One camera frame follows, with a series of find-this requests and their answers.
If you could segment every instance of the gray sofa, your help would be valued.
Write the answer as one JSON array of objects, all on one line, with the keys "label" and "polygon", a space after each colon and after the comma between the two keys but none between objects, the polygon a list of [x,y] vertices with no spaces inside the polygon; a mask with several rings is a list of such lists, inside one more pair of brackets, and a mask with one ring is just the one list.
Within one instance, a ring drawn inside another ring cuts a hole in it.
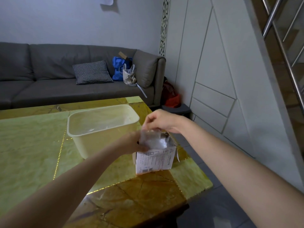
[{"label": "gray sofa", "polygon": [[[123,52],[133,58],[138,87],[124,82],[76,85],[74,64],[105,60]],[[0,42],[0,110],[140,96],[159,106],[166,60],[137,49],[95,45],[17,44]]]}]

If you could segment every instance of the black and white pillow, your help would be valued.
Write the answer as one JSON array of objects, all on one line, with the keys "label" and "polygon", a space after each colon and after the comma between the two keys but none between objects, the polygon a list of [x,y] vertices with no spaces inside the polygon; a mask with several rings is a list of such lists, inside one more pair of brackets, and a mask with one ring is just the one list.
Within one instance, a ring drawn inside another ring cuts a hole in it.
[{"label": "black and white pillow", "polygon": [[77,85],[113,82],[105,60],[73,65],[73,70],[76,75]]}]

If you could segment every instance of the coffee table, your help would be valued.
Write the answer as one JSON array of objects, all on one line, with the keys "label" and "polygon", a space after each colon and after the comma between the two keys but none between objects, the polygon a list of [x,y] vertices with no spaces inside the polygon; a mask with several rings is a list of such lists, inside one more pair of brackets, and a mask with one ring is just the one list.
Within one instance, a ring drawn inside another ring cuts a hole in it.
[{"label": "coffee table", "polygon": [[[0,215],[83,161],[66,133],[71,113],[119,104],[129,104],[136,111],[138,129],[151,113],[140,97],[0,111]],[[212,188],[212,182],[178,143],[177,151],[180,162],[175,158],[171,170],[140,176],[135,175],[131,155],[118,158],[65,227],[138,226],[167,216]]]}]

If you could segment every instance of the white bag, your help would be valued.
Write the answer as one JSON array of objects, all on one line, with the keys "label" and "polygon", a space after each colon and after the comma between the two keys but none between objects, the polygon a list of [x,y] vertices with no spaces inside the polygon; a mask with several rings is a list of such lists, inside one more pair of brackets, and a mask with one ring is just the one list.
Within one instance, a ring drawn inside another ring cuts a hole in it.
[{"label": "white bag", "polygon": [[123,67],[123,81],[124,81],[125,84],[127,84],[129,86],[137,86],[141,90],[143,95],[147,98],[147,95],[145,94],[145,92],[142,90],[142,88],[139,86],[139,84],[137,84],[134,69],[135,69],[135,65],[132,65],[130,69],[127,69],[127,65],[124,64],[124,67]]}]

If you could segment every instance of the person's right hand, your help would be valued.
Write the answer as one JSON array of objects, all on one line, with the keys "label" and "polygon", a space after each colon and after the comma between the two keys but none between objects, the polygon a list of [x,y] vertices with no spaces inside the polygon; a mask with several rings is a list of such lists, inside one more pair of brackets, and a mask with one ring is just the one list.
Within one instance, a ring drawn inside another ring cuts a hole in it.
[{"label": "person's right hand", "polygon": [[182,118],[182,116],[158,109],[147,115],[146,120],[142,125],[142,129],[162,129],[172,133],[180,133],[178,124]]}]

